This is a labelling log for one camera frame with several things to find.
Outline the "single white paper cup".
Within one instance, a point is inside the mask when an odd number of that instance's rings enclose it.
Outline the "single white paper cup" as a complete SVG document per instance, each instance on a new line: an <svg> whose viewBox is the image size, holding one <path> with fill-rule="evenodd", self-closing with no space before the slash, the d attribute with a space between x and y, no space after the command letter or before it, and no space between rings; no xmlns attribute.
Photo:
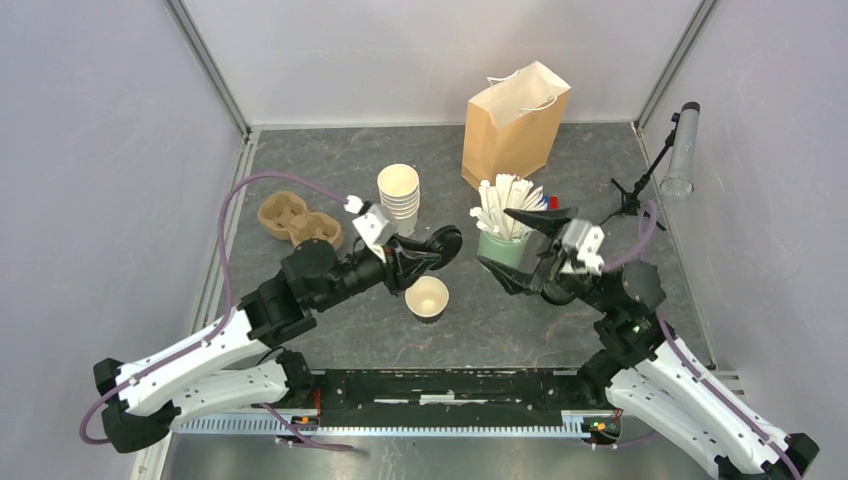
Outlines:
<svg viewBox="0 0 848 480"><path fill-rule="evenodd" d="M447 286L433 276L422 276L404 293L407 308L422 324L434 324L450 300Z"/></svg>

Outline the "stack of white paper cups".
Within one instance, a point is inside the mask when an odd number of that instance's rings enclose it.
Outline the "stack of white paper cups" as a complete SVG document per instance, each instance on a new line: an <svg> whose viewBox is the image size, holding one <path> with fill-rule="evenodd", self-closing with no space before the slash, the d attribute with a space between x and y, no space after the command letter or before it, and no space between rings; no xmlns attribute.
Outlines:
<svg viewBox="0 0 848 480"><path fill-rule="evenodd" d="M392 164L377 176L381 204L396 220L398 233L411 237L417 225L420 206L420 179L406 164Z"/></svg>

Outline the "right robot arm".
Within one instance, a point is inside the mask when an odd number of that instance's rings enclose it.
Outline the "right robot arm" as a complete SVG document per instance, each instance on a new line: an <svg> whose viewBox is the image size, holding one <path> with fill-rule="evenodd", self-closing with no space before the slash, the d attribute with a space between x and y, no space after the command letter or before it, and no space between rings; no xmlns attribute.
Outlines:
<svg viewBox="0 0 848 480"><path fill-rule="evenodd" d="M714 479L800 479L807 473L818 444L757 414L659 316L666 294L656 266L641 257L656 228L654 203L640 208L636 243L614 261L600 256L603 229L572 209L509 209L508 215L542 233L546 243L530 273L483 259L504 289L553 305L581 301L601 314L594 328L602 347L578 372L585 405L608 405L638 418Z"/></svg>

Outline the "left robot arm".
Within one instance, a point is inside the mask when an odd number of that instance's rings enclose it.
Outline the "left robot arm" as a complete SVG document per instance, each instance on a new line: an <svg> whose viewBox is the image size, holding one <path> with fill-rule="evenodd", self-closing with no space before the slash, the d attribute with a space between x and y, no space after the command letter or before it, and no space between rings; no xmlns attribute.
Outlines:
<svg viewBox="0 0 848 480"><path fill-rule="evenodd" d="M338 257L326 240L300 243L273 278L203 330L145 359L94 365L104 443L131 453L199 416L261 404L306 405L315 377L304 356L284 343L315 328L315 313L374 286L399 295L425 272L450 263L462 244L454 225L423 242L393 235L380 255L362 248Z"/></svg>

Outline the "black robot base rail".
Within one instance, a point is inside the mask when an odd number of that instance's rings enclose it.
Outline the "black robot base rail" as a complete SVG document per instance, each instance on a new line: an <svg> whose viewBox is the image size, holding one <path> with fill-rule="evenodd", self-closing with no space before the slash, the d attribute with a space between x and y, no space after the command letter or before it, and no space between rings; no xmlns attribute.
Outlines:
<svg viewBox="0 0 848 480"><path fill-rule="evenodd" d="M574 369L327 369L272 402L313 409L321 427L554 427L562 414L618 419L600 386Z"/></svg>

